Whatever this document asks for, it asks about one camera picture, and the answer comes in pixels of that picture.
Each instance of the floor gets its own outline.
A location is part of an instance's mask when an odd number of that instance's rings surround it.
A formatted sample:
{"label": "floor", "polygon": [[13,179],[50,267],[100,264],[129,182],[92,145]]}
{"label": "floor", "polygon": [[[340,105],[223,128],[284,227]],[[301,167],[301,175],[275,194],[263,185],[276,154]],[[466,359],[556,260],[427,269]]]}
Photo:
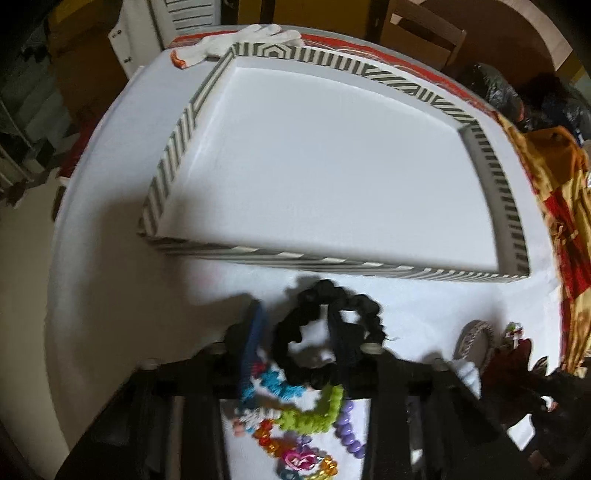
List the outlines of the floor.
{"label": "floor", "polygon": [[45,369],[44,319],[51,259],[51,208],[59,182],[0,206],[0,420],[39,475],[52,479],[68,449]]}

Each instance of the orange bead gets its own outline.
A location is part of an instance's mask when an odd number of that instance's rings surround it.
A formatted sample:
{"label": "orange bead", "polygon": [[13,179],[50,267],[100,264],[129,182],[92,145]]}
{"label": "orange bead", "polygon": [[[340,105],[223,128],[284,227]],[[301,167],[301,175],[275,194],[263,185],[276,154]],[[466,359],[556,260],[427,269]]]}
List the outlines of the orange bead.
{"label": "orange bead", "polygon": [[269,455],[275,455],[275,452],[279,450],[279,442],[272,439],[269,444],[265,446],[265,450]]}
{"label": "orange bead", "polygon": [[268,430],[256,429],[255,433],[252,436],[256,439],[262,439],[262,438],[269,438],[271,436],[271,434],[269,433]]}

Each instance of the white tablecloth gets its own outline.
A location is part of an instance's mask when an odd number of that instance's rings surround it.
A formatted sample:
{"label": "white tablecloth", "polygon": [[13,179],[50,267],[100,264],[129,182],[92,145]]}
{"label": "white tablecloth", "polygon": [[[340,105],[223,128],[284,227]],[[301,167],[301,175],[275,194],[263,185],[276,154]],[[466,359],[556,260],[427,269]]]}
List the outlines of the white tablecloth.
{"label": "white tablecloth", "polygon": [[[295,294],[321,278],[170,258],[136,235],[171,128],[213,65],[178,70],[165,51],[139,71],[99,124],[67,189],[54,238],[46,355],[56,412],[70,447],[138,361],[189,357],[242,318],[251,297],[263,300],[272,321],[279,321]],[[500,127],[465,108],[487,129],[513,189],[531,277],[512,284],[327,277],[382,305],[387,335],[397,338],[387,347],[402,358],[420,361],[433,352],[450,358],[462,328],[484,319],[499,333],[508,322],[521,322],[534,341],[532,360],[548,355],[555,367],[558,281],[547,229]],[[521,426],[512,433],[518,444],[531,434],[527,420]]]}

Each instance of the purple bead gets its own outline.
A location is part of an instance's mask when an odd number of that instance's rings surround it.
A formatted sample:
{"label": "purple bead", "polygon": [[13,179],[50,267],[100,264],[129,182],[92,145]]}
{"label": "purple bead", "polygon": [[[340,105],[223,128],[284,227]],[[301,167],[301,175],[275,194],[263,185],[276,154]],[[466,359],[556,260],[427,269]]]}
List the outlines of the purple bead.
{"label": "purple bead", "polygon": [[365,456],[365,445],[363,445],[359,450],[357,450],[353,455],[355,458],[362,459]]}
{"label": "purple bead", "polygon": [[339,416],[336,417],[337,425],[344,425],[345,423],[349,423],[349,414],[347,412],[342,411],[339,413]]}
{"label": "purple bead", "polygon": [[353,400],[345,400],[341,405],[340,405],[340,410],[344,411],[345,413],[350,412],[351,410],[353,410],[353,407],[355,406],[355,404],[353,403]]}
{"label": "purple bead", "polygon": [[355,435],[353,435],[352,433],[349,433],[348,435],[345,435],[344,437],[341,438],[340,442],[347,446],[347,445],[351,445],[353,442],[355,441]]}
{"label": "purple bead", "polygon": [[351,445],[347,447],[347,451],[349,453],[355,453],[361,450],[361,442],[359,440],[355,440]]}
{"label": "purple bead", "polygon": [[341,425],[339,427],[339,434],[344,437],[345,435],[348,435],[349,433],[353,432],[353,427],[351,426],[350,423],[345,423],[344,425]]}

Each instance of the white glove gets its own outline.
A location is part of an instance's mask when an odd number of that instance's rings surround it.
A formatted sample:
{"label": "white glove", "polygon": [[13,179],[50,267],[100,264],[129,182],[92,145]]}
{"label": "white glove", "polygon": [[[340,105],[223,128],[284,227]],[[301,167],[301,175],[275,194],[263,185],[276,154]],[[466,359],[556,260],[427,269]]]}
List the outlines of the white glove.
{"label": "white glove", "polygon": [[279,25],[248,25],[234,33],[209,35],[196,45],[175,48],[170,53],[173,64],[180,69],[188,69],[205,60],[206,57],[222,57],[236,42],[274,43],[293,47],[303,47],[304,41],[297,30],[281,31]]}

